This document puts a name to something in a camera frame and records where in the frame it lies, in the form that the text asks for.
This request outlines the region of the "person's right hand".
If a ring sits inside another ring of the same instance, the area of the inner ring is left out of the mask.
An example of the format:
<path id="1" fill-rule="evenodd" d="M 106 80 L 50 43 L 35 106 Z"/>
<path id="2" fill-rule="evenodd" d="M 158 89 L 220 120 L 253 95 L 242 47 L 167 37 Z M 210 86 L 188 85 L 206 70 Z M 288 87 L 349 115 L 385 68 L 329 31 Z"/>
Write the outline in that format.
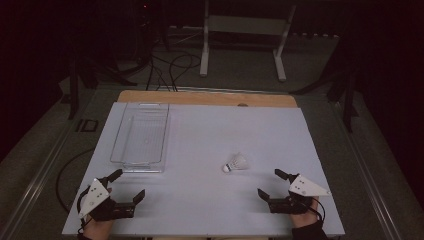
<path id="1" fill-rule="evenodd" d="M 312 200 L 310 209 L 307 212 L 302 214 L 293 214 L 290 216 L 294 228 L 301 228 L 312 225 L 318 221 L 318 200 L 319 198 L 315 196 Z"/>

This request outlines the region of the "person's left hand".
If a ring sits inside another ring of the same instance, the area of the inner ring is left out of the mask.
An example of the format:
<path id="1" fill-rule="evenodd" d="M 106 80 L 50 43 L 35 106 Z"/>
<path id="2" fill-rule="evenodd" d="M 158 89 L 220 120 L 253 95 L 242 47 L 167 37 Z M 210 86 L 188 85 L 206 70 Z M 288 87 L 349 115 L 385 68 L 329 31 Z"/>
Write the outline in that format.
<path id="1" fill-rule="evenodd" d="M 113 225 L 114 220 L 96 221 L 88 215 L 82 233 L 93 236 L 94 240 L 109 240 Z"/>

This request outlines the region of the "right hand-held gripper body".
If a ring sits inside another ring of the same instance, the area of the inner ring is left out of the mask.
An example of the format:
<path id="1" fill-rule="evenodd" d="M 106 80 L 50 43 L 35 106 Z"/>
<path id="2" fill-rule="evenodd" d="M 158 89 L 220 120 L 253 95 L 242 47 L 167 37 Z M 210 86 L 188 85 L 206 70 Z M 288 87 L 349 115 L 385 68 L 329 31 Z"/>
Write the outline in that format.
<path id="1" fill-rule="evenodd" d="M 268 206 L 271 213 L 302 214 L 310 209 L 315 196 L 330 196 L 331 192 L 306 177 L 298 177 L 289 182 L 289 195 L 283 199 L 271 199 Z"/>

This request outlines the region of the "white table cover board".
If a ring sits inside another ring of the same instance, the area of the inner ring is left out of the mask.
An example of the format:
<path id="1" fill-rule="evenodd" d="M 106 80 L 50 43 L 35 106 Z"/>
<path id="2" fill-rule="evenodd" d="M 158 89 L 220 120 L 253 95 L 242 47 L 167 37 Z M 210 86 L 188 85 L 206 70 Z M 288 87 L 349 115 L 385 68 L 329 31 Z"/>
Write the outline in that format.
<path id="1" fill-rule="evenodd" d="M 133 218 L 115 222 L 115 236 L 287 236 L 289 217 L 271 213 L 257 189 L 287 195 L 275 169 L 328 185 L 299 108 L 173 105 L 169 115 L 164 171 L 112 185 L 120 202 L 146 193 Z M 225 173 L 237 153 L 249 168 Z"/>

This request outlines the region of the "black tripod stand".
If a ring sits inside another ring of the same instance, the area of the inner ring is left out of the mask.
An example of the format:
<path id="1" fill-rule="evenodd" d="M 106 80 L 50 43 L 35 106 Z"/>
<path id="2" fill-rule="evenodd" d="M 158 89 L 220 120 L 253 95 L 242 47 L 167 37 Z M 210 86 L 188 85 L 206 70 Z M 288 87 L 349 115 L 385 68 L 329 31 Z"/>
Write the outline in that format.
<path id="1" fill-rule="evenodd" d="M 79 110 L 79 82 L 82 82 L 88 89 L 95 89 L 98 85 L 96 74 L 100 73 L 121 85 L 135 86 L 135 83 L 124 79 L 118 73 L 109 70 L 106 66 L 89 57 L 72 40 L 67 40 L 67 44 L 70 91 L 68 94 L 70 103 L 69 120 L 72 120 Z"/>
<path id="2" fill-rule="evenodd" d="M 356 75 L 359 70 L 355 57 L 354 42 L 347 36 L 339 38 L 331 57 L 326 63 L 318 80 L 300 89 L 290 91 L 292 95 L 304 95 L 328 83 L 330 89 L 326 98 L 330 102 L 338 102 L 344 97 L 342 108 L 342 122 L 349 132 L 352 132 L 351 120 L 355 113 L 353 107 L 354 87 Z"/>

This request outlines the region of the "white metal stand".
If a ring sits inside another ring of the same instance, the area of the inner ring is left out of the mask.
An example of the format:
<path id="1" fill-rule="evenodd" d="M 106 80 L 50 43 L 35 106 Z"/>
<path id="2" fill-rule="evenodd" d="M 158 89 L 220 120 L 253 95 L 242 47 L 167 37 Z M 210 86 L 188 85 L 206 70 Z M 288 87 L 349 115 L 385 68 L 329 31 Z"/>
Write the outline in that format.
<path id="1" fill-rule="evenodd" d="M 210 0 L 204 0 L 203 49 L 200 62 L 200 76 L 208 75 L 209 66 L 209 33 L 226 32 L 241 34 L 262 34 L 279 36 L 280 43 L 273 50 L 275 68 L 280 82 L 287 80 L 282 60 L 282 53 L 289 35 L 291 23 L 296 12 L 296 5 L 291 5 L 285 19 L 252 18 L 225 15 L 211 15 L 209 13 Z"/>

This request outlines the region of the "white feather shuttlecock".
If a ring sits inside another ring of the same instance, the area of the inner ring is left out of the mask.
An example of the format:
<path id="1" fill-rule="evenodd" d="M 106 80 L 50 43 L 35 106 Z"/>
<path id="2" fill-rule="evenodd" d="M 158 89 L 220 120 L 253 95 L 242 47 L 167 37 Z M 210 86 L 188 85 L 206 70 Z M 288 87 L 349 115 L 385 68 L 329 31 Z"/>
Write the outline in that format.
<path id="1" fill-rule="evenodd" d="M 222 170 L 225 173 L 229 173 L 235 170 L 245 170 L 248 168 L 249 164 L 245 157 L 241 153 L 237 153 L 223 165 Z"/>

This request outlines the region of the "metal floor rail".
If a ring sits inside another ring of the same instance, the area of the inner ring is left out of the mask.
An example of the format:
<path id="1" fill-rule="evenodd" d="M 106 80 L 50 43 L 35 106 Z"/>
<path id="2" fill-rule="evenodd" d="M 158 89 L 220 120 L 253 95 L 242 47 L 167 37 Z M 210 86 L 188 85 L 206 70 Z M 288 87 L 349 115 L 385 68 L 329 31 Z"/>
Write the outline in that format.
<path id="1" fill-rule="evenodd" d="M 354 162 L 356 164 L 359 176 L 361 178 L 362 185 L 367 192 L 369 201 L 372 205 L 373 211 L 382 227 L 383 233 L 387 240 L 403 240 L 399 229 L 393 221 L 392 215 L 387 207 L 385 200 L 383 199 L 381 192 L 379 191 L 377 184 L 366 166 L 365 159 L 357 145 L 353 135 L 348 131 L 342 120 L 342 106 L 338 102 L 330 102 L 330 108 L 336 118 L 337 125 L 341 129 L 342 135 L 344 136 L 349 149 L 352 151 Z"/>
<path id="2" fill-rule="evenodd" d="M 56 103 L 0 163 L 0 240 L 61 240 L 62 229 L 99 132 L 94 124 L 95 90 L 80 95 L 80 108 L 68 119 L 68 106 Z"/>

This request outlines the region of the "clear plastic container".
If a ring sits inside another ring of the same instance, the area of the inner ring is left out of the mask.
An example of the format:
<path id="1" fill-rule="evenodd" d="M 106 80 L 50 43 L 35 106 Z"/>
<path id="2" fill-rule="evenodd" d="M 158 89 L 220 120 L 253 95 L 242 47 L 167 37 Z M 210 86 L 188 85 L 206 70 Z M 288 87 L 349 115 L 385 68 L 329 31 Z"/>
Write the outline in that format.
<path id="1" fill-rule="evenodd" d="M 110 161 L 128 173 L 161 173 L 169 122 L 169 105 L 126 103 Z"/>

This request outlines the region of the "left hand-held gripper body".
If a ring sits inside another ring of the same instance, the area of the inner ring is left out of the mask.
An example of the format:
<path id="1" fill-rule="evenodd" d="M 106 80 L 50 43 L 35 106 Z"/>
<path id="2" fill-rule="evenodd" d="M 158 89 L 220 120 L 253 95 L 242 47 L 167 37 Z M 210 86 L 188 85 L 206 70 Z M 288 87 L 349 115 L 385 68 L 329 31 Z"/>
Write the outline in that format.
<path id="1" fill-rule="evenodd" d="M 135 205 L 132 202 L 117 203 L 111 198 L 108 180 L 95 178 L 83 196 L 85 199 L 78 209 L 81 220 L 87 216 L 97 222 L 134 217 Z"/>

